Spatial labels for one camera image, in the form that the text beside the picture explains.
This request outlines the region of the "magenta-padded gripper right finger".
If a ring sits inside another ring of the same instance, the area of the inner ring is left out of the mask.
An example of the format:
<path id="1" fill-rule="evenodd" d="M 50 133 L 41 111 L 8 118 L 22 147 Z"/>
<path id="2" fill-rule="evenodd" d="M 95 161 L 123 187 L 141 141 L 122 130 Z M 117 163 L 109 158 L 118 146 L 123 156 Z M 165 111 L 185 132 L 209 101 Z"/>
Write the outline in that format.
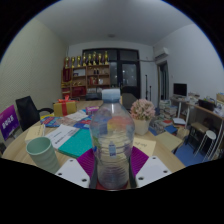
<path id="1" fill-rule="evenodd" d="M 129 168 L 132 188 L 144 187 L 170 174 L 171 171 L 157 156 L 148 156 L 136 147 L 132 149 Z"/>

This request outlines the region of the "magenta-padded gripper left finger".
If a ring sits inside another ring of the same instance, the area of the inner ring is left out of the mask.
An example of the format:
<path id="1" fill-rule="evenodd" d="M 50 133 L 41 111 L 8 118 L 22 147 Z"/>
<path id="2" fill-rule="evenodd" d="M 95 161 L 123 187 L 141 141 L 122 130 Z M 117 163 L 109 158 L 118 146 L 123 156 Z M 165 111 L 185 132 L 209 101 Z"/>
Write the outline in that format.
<path id="1" fill-rule="evenodd" d="M 93 150 L 89 149 L 77 159 L 68 159 L 56 172 L 56 176 L 80 187 L 95 189 L 97 186 L 97 171 Z"/>

